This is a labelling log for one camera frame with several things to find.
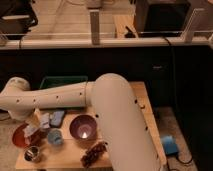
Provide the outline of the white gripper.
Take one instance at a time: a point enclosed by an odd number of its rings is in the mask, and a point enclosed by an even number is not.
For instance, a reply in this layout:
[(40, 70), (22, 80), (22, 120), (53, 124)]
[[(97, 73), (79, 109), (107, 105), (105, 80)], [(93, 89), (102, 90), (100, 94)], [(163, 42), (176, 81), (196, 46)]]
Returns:
[(38, 131), (45, 131), (50, 128), (50, 113), (42, 113), (38, 108), (30, 115), (25, 122), (27, 126), (23, 129), (24, 137), (28, 138)]

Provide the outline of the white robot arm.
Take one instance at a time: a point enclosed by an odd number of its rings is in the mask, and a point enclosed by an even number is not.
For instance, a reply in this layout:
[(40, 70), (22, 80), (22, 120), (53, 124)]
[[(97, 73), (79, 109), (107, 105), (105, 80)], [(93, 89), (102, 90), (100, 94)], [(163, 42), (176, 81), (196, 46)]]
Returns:
[(31, 91), (23, 78), (11, 78), (0, 92), (0, 109), (25, 121), (35, 108), (90, 106), (97, 115), (114, 171), (163, 171), (150, 129), (129, 82), (114, 73), (93, 82)]

